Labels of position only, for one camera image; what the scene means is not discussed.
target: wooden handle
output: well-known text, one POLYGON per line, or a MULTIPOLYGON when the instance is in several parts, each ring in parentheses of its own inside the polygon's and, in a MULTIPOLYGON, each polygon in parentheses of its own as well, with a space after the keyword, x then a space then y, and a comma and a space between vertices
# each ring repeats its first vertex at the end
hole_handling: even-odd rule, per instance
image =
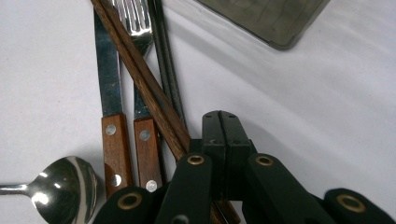
POLYGON ((139 186, 148 191, 154 191, 160 188, 166 180, 161 142, 153 117, 134 121, 134 142, 139 186))
POLYGON ((106 196, 109 198, 115 191, 134 185, 128 128, 124 114, 102 118, 102 138, 106 196))

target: spoon handle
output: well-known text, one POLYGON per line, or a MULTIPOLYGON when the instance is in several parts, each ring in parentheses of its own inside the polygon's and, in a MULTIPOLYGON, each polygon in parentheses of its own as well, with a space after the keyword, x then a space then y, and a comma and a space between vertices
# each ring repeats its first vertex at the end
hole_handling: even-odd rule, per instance
POLYGON ((23 194, 26 195, 27 185, 0 185, 0 195, 23 194))

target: gray tray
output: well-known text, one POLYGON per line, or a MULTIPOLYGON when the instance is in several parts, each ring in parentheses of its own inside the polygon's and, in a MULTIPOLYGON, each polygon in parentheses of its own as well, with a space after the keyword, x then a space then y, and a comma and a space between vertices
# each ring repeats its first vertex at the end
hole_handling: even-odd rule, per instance
POLYGON ((330 0, 197 0, 275 49, 292 48, 330 0))

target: metal rivet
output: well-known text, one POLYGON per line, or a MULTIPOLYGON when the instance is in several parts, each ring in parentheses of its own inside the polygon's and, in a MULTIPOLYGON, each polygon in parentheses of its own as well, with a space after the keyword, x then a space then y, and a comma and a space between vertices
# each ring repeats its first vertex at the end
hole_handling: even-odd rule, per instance
POLYGON ((117 130, 117 128, 116 128, 116 126, 114 124, 107 125, 106 134, 107 135, 113 135, 114 133, 116 133, 116 130, 117 130))
POLYGON ((186 215, 177 215, 172 219, 172 224, 189 224, 189 218, 186 215))
POLYGON ((260 156, 256 158, 256 162, 263 166, 272 166, 274 164, 274 161, 266 156, 260 156))
POLYGON ((149 138, 151 137, 151 133, 148 130, 143 130, 142 132, 140 132, 139 134, 139 138, 142 141, 147 141, 149 140, 149 138))
POLYGON ((146 184, 146 190, 148 192, 154 192, 158 188, 157 182, 155 180, 149 180, 148 183, 146 184))
POLYGON ((202 164, 202 163, 204 163, 204 157, 202 157, 202 156, 197 156, 197 155, 193 155, 193 156, 190 156, 188 159, 187 159, 187 162, 189 163, 189 164, 191 164, 191 165, 199 165, 199 164, 202 164))
POLYGON ((136 208, 142 203, 142 195, 136 192, 127 193, 119 198, 117 205, 122 210, 130 210, 136 208))
POLYGON ((111 178, 111 186, 118 187, 122 182, 122 178, 119 175, 113 175, 111 178))
POLYGON ((347 210, 356 212, 356 213, 362 213, 366 211, 366 206, 364 203, 361 202, 361 200, 347 195, 347 194, 340 194, 337 196, 337 202, 339 202, 343 207, 345 207, 347 210))

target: brass grommet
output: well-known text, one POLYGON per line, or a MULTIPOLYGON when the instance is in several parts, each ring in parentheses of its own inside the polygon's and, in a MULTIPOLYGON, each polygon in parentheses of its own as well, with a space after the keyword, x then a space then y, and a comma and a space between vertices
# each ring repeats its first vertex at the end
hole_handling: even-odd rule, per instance
POLYGON ((191 165, 199 165, 204 163, 205 159, 202 156, 193 155, 187 159, 187 162, 191 165))
POLYGON ((266 156, 257 157, 256 162, 263 166, 272 166, 274 164, 274 161, 266 156))
POLYGON ((356 213, 362 213, 366 211, 366 206, 364 205, 364 203, 362 203, 361 200, 353 196, 347 194, 340 194, 337 196, 336 199, 337 202, 339 202, 341 205, 343 205, 343 207, 345 207, 349 211, 356 213), (355 203, 355 205, 351 205, 350 203, 347 203, 347 200, 352 201, 353 203, 355 203))
POLYGON ((136 208, 141 203, 142 203, 142 195, 136 192, 132 192, 122 195, 122 197, 119 198, 119 202, 117 203, 117 205, 122 210, 131 210, 136 208), (134 198, 134 201, 132 203, 129 203, 127 202, 128 198, 134 198))

